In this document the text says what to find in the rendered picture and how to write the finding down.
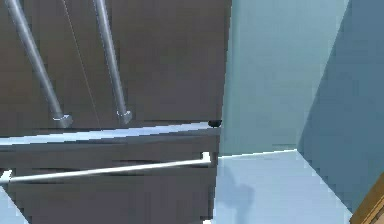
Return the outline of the dark brown fridge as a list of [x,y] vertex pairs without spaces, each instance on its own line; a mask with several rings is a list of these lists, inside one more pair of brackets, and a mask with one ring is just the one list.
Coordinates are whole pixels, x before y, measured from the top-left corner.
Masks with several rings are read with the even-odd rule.
[[20,0],[69,128],[0,0],[0,176],[200,159],[208,165],[9,183],[22,224],[205,224],[212,219],[231,0],[105,0],[122,125],[93,0]]

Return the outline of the wooden furniture corner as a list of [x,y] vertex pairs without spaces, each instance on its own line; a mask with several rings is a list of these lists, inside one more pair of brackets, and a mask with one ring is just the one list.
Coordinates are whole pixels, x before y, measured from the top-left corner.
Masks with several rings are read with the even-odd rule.
[[349,224],[384,224],[384,172],[353,213]]

